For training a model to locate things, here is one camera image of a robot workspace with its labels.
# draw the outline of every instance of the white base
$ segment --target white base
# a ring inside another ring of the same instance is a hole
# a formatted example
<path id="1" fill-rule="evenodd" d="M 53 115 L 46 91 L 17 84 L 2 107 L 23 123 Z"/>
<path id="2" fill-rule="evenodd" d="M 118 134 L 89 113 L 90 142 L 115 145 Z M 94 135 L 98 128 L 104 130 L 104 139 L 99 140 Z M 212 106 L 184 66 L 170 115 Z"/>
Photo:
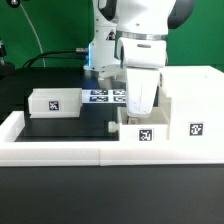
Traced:
<path id="1" fill-rule="evenodd" d="M 0 166 L 224 163 L 224 141 L 15 143 L 24 123 L 23 112 L 13 112 L 0 126 Z"/>

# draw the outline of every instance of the qr-like marker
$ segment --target qr-like marker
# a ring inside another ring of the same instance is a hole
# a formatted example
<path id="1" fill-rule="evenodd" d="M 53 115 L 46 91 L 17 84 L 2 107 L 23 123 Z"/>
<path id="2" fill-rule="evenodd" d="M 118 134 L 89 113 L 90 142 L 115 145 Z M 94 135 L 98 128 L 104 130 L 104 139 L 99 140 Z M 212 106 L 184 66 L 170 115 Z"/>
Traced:
<path id="1" fill-rule="evenodd" d="M 50 111 L 59 111 L 59 102 L 58 101 L 49 101 L 49 110 Z"/>
<path id="2" fill-rule="evenodd" d="M 91 95 L 92 96 L 105 96 L 105 95 L 108 95 L 108 91 L 107 90 L 92 90 Z"/>
<path id="3" fill-rule="evenodd" d="M 91 96 L 90 97 L 90 102 L 98 102 L 98 103 L 101 103 L 101 102 L 108 102 L 109 101 L 109 98 L 108 96 Z"/>
<path id="4" fill-rule="evenodd" d="M 153 130 L 139 130 L 139 141 L 152 141 L 153 140 Z"/>
<path id="5" fill-rule="evenodd" d="M 204 124 L 190 124 L 190 136 L 202 136 L 204 132 Z"/>
<path id="6" fill-rule="evenodd" d="M 113 94 L 115 95 L 115 96 L 122 96 L 122 95 L 125 95 L 125 90 L 114 90 L 113 91 Z"/>
<path id="7" fill-rule="evenodd" d="M 114 97 L 114 102 L 125 102 L 125 96 L 115 96 Z"/>

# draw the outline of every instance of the black cable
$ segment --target black cable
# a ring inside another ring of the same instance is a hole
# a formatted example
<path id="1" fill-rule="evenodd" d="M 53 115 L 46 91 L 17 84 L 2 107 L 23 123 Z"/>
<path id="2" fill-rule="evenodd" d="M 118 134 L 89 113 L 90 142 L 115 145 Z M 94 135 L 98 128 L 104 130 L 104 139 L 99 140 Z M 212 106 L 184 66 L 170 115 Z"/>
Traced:
<path id="1" fill-rule="evenodd" d="M 30 60 L 28 60 L 27 62 L 24 63 L 24 65 L 22 66 L 23 68 L 25 67 L 31 67 L 33 63 L 35 63 L 37 60 L 42 59 L 42 58 L 47 58 L 46 56 L 48 55 L 55 55 L 55 54 L 67 54 L 67 53 L 76 53 L 76 50 L 59 50 L 59 51 L 49 51 L 49 52 L 45 52 L 43 54 L 40 54 L 38 56 L 36 56 L 35 58 L 32 58 Z M 86 60 L 85 58 L 73 58 L 75 60 Z"/>

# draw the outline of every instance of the black surface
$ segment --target black surface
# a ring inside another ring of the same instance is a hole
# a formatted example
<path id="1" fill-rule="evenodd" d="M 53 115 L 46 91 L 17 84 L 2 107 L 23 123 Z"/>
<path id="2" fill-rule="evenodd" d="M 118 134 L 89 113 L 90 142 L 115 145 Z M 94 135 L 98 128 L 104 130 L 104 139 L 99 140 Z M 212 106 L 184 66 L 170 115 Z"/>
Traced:
<path id="1" fill-rule="evenodd" d="M 1 115 L 23 109 L 33 87 L 98 88 L 74 74 L 33 69 L 0 80 Z M 23 223 L 223 224 L 224 165 L 0 168 L 0 224 Z"/>
<path id="2" fill-rule="evenodd" d="M 83 104 L 79 118 L 30 119 L 28 97 L 33 88 L 99 89 L 96 78 L 85 77 L 79 69 L 30 68 L 0 82 L 2 121 L 16 110 L 25 111 L 25 128 L 17 142 L 33 141 L 113 141 L 108 122 L 115 121 L 118 104 Z"/>

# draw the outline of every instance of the white block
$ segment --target white block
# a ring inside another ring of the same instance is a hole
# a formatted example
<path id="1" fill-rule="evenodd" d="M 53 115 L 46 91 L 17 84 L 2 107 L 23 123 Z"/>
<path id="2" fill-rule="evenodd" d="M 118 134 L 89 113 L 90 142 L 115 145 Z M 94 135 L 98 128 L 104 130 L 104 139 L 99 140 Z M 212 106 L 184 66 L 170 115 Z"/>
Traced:
<path id="1" fill-rule="evenodd" d="M 24 113 L 12 112 L 0 126 L 0 143 L 14 142 L 25 127 Z"/>
<path id="2" fill-rule="evenodd" d="M 150 117 L 139 118 L 138 124 L 127 124 L 125 107 L 118 108 L 118 131 L 121 142 L 154 142 L 168 138 L 168 124 L 159 108 L 153 108 Z"/>
<path id="3" fill-rule="evenodd" d="M 209 66 L 161 70 L 159 107 L 169 140 L 220 140 L 224 133 L 224 74 Z"/>
<path id="4" fill-rule="evenodd" d="M 82 89 L 34 89 L 28 102 L 31 118 L 79 117 Z"/>

